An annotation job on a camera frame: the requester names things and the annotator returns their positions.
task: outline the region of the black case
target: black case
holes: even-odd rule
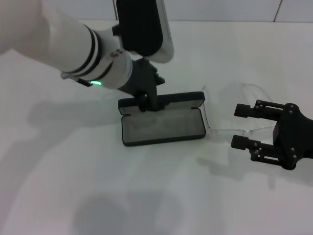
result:
[[[158,102],[168,104],[165,110],[139,110],[134,98],[118,101],[122,117],[123,143],[127,147],[202,139],[206,135],[199,107],[203,92],[159,95]]]

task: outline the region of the black stripe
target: black stripe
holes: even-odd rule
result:
[[[97,77],[96,79],[94,79],[93,81],[99,81],[99,80],[101,80],[102,78],[104,78],[104,77],[108,74],[108,72],[110,71],[110,69],[112,68],[112,65],[113,65],[113,62],[111,62],[110,65],[107,67],[107,69],[104,70],[104,72],[103,72],[99,77]]]
[[[88,27],[87,27],[87,29],[89,30],[89,33],[91,35],[91,50],[90,50],[90,54],[89,54],[87,60],[84,62],[84,64],[81,67],[79,67],[78,69],[76,69],[74,71],[65,72],[65,73],[68,73],[68,74],[78,73],[78,72],[82,71],[83,69],[85,69],[86,66],[90,63],[90,61],[91,61],[91,59],[93,57],[93,54],[94,54],[95,47],[96,47],[96,45],[95,45],[96,41],[95,41],[94,34],[93,34],[92,30],[90,28],[88,28]]]
[[[91,73],[97,67],[97,65],[100,63],[100,60],[102,57],[102,43],[101,43],[100,36],[96,32],[94,32],[94,34],[96,35],[97,41],[98,41],[97,57],[96,57],[95,61],[93,62],[92,66],[86,72],[79,74],[79,75],[76,75],[77,77],[86,76],[87,74]]]

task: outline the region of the green led light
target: green led light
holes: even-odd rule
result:
[[[101,82],[97,82],[97,81],[92,81],[92,82],[90,82],[91,84],[95,84],[95,85],[99,85],[99,86],[101,86],[102,85],[102,83]]]

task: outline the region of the white table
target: white table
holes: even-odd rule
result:
[[[262,122],[233,117],[237,103],[255,102],[243,83],[313,118],[312,24],[170,26],[176,55],[157,65],[160,94],[206,85],[215,128]],[[210,138],[126,148],[117,100],[127,95],[63,81],[14,52],[0,76],[2,235],[313,233],[313,160],[285,171]]]

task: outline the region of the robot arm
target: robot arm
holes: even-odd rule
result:
[[[95,31],[41,0],[2,1],[0,50],[13,48],[60,70],[63,79],[119,89],[139,105],[147,95],[148,109],[158,110],[157,85],[164,79],[147,59],[166,63],[174,55],[164,2],[117,0],[117,7],[120,24]],[[147,59],[133,61],[124,48]]]

